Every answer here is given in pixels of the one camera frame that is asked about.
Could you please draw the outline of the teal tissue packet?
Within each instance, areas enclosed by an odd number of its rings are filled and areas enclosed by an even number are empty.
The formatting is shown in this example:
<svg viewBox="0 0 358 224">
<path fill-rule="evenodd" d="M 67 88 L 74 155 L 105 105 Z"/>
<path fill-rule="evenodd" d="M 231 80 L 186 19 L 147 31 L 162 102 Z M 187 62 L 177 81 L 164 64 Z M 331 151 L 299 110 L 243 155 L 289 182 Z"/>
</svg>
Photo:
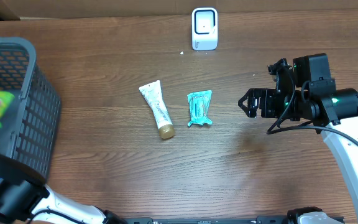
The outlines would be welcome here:
<svg viewBox="0 0 358 224">
<path fill-rule="evenodd" d="M 190 110 L 188 127 L 192 124 L 198 124 L 200 126 L 203 126 L 204 124 L 212 125 L 213 122 L 208 118 L 211 97 L 211 90 L 193 92 L 187 95 Z"/>
</svg>

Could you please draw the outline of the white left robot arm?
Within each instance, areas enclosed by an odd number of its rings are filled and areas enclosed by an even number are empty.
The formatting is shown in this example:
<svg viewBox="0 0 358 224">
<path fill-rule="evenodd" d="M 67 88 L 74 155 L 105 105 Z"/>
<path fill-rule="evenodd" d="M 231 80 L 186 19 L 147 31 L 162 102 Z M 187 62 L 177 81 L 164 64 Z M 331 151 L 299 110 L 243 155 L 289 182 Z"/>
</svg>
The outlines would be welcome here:
<svg viewBox="0 0 358 224">
<path fill-rule="evenodd" d="M 53 191 L 30 166 L 0 154 L 0 222 L 126 223 L 109 210 L 83 205 Z"/>
</svg>

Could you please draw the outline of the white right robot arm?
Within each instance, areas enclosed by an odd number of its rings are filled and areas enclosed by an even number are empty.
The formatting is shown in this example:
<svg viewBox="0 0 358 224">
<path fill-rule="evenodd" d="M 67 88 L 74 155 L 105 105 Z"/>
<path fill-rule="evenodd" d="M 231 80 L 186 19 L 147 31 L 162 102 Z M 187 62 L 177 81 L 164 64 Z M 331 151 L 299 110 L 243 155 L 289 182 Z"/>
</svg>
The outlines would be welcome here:
<svg viewBox="0 0 358 224">
<path fill-rule="evenodd" d="M 333 154 L 350 193 L 358 220 L 358 92 L 337 90 L 329 72 L 270 71 L 276 87 L 251 88 L 238 105 L 250 118 L 261 110 L 275 122 L 267 134 L 312 129 Z"/>
</svg>

